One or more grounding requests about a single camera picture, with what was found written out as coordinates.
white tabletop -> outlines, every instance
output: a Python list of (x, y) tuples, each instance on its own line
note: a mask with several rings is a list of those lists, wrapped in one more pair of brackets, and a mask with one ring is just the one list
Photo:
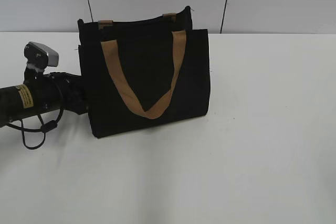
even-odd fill
[[(77, 33), (0, 33), (0, 87), (22, 82), (30, 40), (80, 74)], [(1, 128), (0, 222), (336, 223), (336, 35), (209, 43), (205, 117), (98, 140), (66, 112), (36, 151)]]

yellow warning label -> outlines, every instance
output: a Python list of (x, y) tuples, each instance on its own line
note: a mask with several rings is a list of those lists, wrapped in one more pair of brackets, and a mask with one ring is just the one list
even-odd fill
[(31, 108), (34, 106), (32, 95), (26, 85), (18, 85), (16, 88), (19, 90), (19, 94), (22, 100), (23, 108)]

black tote bag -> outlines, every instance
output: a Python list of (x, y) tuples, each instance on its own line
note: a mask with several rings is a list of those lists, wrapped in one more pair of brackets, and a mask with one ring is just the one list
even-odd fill
[(127, 32), (121, 29), (122, 36), (116, 29), (105, 34), (110, 36), (105, 41), (89, 39), (79, 46), (90, 124), (96, 137), (207, 113), (207, 30), (174, 31), (154, 25), (141, 34), (145, 26), (130, 25)]

black tube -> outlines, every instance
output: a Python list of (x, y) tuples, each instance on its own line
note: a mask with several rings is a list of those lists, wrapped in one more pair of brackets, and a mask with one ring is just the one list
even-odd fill
[(60, 108), (60, 94), (55, 85), (46, 78), (34, 83), (27, 83), (33, 106), (24, 108), (24, 101), (19, 93), (19, 86), (0, 89), (0, 127), (9, 122), (29, 118)]

bag handle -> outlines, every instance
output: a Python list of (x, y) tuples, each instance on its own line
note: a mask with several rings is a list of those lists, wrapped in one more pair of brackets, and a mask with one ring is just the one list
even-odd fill
[(180, 73), (180, 68), (183, 62), (186, 46), (186, 32), (184, 30), (173, 31), (172, 34), (174, 75), (171, 83), (171, 88), (147, 111), (143, 110), (139, 99), (127, 83), (126, 77), (121, 68), (117, 40), (101, 42), (101, 47), (110, 77), (113, 80), (114, 85), (117, 88), (119, 95), (121, 96), (127, 108), (136, 115), (148, 119), (159, 118), (168, 108), (171, 102), (178, 75)]

